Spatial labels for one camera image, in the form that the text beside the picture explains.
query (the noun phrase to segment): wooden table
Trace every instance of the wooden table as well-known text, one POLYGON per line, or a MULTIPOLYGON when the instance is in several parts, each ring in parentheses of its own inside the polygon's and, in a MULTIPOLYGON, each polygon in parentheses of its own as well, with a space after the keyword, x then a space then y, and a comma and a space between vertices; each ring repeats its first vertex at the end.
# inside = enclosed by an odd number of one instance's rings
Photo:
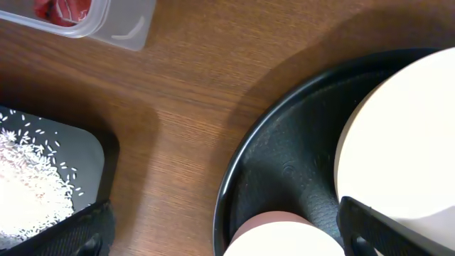
POLYGON ((225 167, 273 101, 343 60, 453 45, 452 0, 158 0, 140 52, 0 21, 0 101, 118 136, 111 255, 211 255, 225 167))

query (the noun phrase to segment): white plate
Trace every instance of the white plate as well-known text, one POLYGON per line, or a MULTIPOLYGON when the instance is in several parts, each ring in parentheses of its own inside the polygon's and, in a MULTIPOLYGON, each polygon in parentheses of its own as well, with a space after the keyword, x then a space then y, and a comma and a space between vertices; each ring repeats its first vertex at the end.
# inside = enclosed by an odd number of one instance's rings
POLYGON ((334 171, 338 199, 455 250, 455 48, 407 66, 361 102, 334 171))

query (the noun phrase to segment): white rice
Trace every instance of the white rice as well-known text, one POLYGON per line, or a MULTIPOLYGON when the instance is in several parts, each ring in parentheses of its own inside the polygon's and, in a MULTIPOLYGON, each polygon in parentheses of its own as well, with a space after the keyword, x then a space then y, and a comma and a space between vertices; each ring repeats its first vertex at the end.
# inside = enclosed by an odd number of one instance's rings
POLYGON ((0 249, 37 235, 74 213, 71 186, 41 156, 43 146, 0 133, 0 249))

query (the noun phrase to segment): white round object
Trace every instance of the white round object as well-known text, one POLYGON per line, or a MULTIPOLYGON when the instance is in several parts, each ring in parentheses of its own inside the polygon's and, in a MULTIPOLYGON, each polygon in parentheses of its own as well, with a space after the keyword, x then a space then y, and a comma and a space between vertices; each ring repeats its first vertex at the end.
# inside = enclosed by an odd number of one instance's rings
POLYGON ((407 66, 361 102, 334 171, 338 199, 455 250, 455 48, 407 66))
POLYGON ((343 248, 324 231, 300 222, 273 222, 248 230, 224 256, 344 255, 343 248))

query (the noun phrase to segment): tray rim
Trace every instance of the tray rim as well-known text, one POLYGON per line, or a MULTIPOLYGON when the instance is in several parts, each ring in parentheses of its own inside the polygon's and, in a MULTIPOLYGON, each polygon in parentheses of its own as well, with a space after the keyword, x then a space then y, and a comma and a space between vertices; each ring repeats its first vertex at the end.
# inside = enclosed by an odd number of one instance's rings
POLYGON ((285 108, 287 105, 301 97, 308 97, 315 91, 320 90, 324 86, 330 85, 331 82, 353 76, 358 73, 372 72, 374 70, 383 69, 387 65, 390 69, 404 68, 424 56, 436 53, 441 49, 438 48, 410 48, 389 50, 381 53, 373 53, 363 57, 348 60, 344 63, 335 65, 333 68, 323 70, 319 74, 310 77, 303 82, 298 83, 290 91, 281 96, 275 103, 268 107, 255 123, 249 128, 248 132, 242 138, 237 146, 234 154, 231 156, 227 165, 225 174, 218 189, 215 210, 213 214, 212 228, 212 244, 214 256, 221 256, 227 249, 228 245, 224 236, 224 212, 226 210, 226 201, 228 192, 232 188, 232 184, 239 171, 237 166, 240 159, 243 157, 246 148, 251 141, 256 137, 259 131, 265 126, 276 113, 285 108))

